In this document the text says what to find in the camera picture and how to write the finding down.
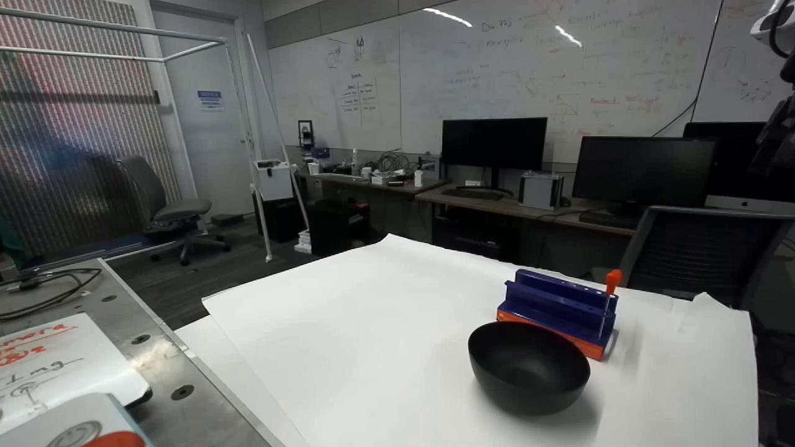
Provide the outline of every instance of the floor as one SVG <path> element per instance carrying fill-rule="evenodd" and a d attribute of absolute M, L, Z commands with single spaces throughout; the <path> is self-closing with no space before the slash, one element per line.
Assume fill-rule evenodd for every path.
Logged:
<path fill-rule="evenodd" d="M 222 230 L 222 233 L 232 251 L 194 251 L 190 267 L 179 267 L 177 248 L 160 256 L 117 259 L 110 267 L 168 325 L 181 328 L 206 317 L 201 299 L 312 261 L 312 256 L 297 254 L 293 243 L 274 243 L 274 261 L 269 264 L 255 221 Z"/>

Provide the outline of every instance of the white table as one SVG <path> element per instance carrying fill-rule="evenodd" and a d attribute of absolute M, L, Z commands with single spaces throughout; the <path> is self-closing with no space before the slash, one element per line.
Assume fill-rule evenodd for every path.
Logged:
<path fill-rule="evenodd" d="M 283 446 L 759 446 L 750 319 L 708 297 L 622 288 L 617 351 L 581 400 L 505 416 L 464 348 L 514 271 L 389 236 L 206 299 L 212 317 L 179 335 Z"/>

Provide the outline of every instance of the cable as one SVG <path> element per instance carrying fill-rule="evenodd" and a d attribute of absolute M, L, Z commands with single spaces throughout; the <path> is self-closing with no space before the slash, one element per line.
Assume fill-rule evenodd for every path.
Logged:
<path fill-rule="evenodd" d="M 700 68 L 697 97 L 689 102 L 689 107 L 686 107 L 683 113 L 678 113 L 671 123 L 666 123 L 666 125 L 663 125 L 659 133 L 653 133 L 652 138 L 663 134 L 669 127 L 674 127 L 674 125 L 677 125 L 686 113 L 692 113 L 692 109 L 693 109 L 693 115 L 692 115 L 692 123 L 693 123 L 697 109 L 699 109 L 699 99 L 700 99 L 700 91 L 704 91 L 704 83 L 705 83 L 705 72 L 708 72 L 708 68 L 710 68 L 710 57 L 714 57 L 714 47 L 715 47 L 715 36 L 719 36 L 719 25 L 722 25 L 722 17 L 723 17 L 723 6 L 725 6 L 725 0 L 722 0 L 722 6 L 719 6 L 719 15 L 715 15 L 715 22 L 714 22 L 710 46 L 708 46 L 708 51 L 705 51 L 705 60 L 704 60 L 704 68 Z"/>
<path fill-rule="evenodd" d="M 784 4 L 780 4 L 780 7 L 779 7 L 776 15 L 772 15 L 770 32 L 768 32 L 770 51 L 772 51 L 776 56 L 785 57 L 785 60 L 787 60 L 790 56 L 779 47 L 779 38 L 776 38 L 776 36 L 779 36 L 779 25 L 780 25 L 780 17 L 785 15 L 787 6 L 790 6 L 790 0 L 784 0 Z"/>
<path fill-rule="evenodd" d="M 64 271 L 56 271 L 47 278 L 43 278 L 43 283 L 53 283 L 58 278 L 73 278 L 74 286 L 71 290 L 63 290 L 63 293 L 47 299 L 47 300 L 35 304 L 35 307 L 27 307 L 27 308 L 20 308 L 20 310 L 14 310 L 14 313 L 0 313 L 0 322 L 20 322 L 25 317 L 33 317 L 33 313 L 40 313 L 40 310 L 45 310 L 51 307 L 71 300 L 74 293 L 79 293 L 86 286 L 89 286 L 100 276 L 102 276 L 102 269 L 64 269 Z"/>

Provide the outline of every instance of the black monitor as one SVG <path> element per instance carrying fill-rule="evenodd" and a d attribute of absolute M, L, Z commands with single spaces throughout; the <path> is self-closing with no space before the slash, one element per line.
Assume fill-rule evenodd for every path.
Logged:
<path fill-rule="evenodd" d="M 692 123 L 686 127 L 686 139 L 715 141 L 708 207 L 760 212 L 792 207 L 795 173 L 776 169 L 766 178 L 748 173 L 764 130 L 764 123 Z"/>
<path fill-rule="evenodd" d="M 454 119 L 443 130 L 443 165 L 541 169 L 546 118 Z"/>
<path fill-rule="evenodd" d="M 714 141 L 584 138 L 575 196 L 612 207 L 704 207 Z"/>

